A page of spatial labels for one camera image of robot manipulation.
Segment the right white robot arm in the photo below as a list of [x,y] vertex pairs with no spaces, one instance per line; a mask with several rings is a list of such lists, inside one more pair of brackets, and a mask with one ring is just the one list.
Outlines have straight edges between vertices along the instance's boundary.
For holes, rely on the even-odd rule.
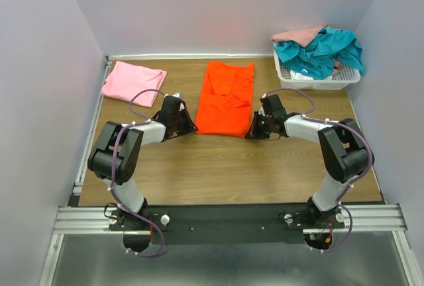
[[364,177],[374,163],[374,154],[353,119],[319,120],[306,114],[288,113],[278,95],[265,94],[261,109],[254,112],[246,139],[268,140],[272,134],[301,138],[320,145],[326,169],[320,188],[308,199],[304,211],[287,216],[318,228],[334,215],[342,197]]

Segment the orange t shirt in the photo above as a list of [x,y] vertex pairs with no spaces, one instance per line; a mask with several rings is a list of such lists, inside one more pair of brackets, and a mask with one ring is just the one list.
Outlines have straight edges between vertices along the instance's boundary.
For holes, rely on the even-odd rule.
[[250,128],[254,64],[210,61],[205,70],[195,125],[200,135],[243,138]]

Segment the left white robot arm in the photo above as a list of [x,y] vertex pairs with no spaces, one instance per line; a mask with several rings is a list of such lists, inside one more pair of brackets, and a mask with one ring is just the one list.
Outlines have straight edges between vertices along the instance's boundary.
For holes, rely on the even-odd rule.
[[102,128],[87,167],[118,198],[119,208],[125,212],[124,222],[133,230],[141,229],[148,215],[147,200],[133,177],[140,149],[195,131],[197,127],[179,93],[166,95],[151,119],[130,124],[109,121]]

